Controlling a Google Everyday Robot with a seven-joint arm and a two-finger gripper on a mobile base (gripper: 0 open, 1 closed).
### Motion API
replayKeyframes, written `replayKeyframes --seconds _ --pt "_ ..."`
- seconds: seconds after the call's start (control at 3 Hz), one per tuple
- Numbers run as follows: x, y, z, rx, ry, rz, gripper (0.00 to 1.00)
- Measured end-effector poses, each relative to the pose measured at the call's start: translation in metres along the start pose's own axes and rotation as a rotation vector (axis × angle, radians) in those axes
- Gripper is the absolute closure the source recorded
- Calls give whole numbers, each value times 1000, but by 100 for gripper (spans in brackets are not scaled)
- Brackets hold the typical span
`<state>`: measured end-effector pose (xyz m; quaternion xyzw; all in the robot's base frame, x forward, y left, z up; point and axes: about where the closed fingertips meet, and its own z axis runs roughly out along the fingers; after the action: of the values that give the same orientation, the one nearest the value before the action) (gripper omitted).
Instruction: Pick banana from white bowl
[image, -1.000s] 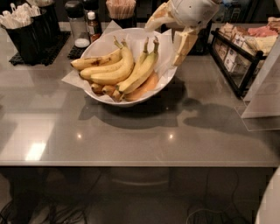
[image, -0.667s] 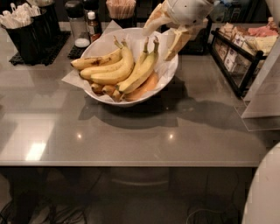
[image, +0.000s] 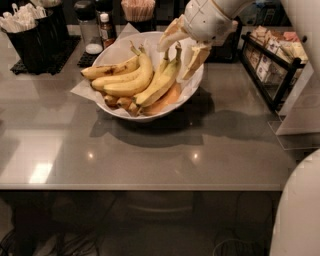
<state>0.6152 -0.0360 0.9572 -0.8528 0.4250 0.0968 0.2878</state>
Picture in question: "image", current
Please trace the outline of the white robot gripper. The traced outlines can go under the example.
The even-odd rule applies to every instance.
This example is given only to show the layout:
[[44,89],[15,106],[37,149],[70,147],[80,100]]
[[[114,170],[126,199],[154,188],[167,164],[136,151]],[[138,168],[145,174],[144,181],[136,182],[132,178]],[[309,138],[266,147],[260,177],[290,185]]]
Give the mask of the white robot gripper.
[[188,45],[183,60],[182,80],[190,79],[210,55],[212,46],[221,46],[238,22],[229,18],[214,0],[190,0],[184,14],[175,18],[160,37],[157,50],[165,52],[189,36],[204,44]]

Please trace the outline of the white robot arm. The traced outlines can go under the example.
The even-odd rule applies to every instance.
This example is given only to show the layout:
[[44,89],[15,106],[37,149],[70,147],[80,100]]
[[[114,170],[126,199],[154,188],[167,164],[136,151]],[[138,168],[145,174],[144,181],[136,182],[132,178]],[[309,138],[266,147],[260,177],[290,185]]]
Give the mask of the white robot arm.
[[[233,20],[255,0],[190,0],[184,13],[173,20],[158,43],[163,52],[190,37],[197,44],[187,51],[183,76],[191,77],[204,63],[204,50],[220,46],[235,30]],[[279,135],[319,130],[320,0],[280,0],[293,30],[308,56],[290,96]],[[320,256],[320,150],[292,171],[277,209],[270,256]]]

